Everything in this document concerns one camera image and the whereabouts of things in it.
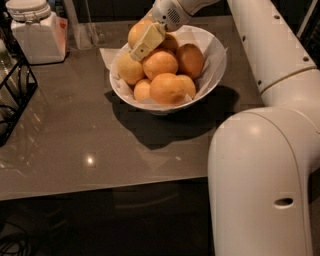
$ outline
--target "dish rack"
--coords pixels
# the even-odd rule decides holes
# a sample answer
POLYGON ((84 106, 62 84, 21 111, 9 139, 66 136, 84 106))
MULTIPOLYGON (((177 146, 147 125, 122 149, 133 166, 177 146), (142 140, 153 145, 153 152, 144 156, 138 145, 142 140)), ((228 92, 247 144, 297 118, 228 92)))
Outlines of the dish rack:
POLYGON ((0 147, 6 144, 37 87, 29 63, 18 58, 0 84, 0 147))

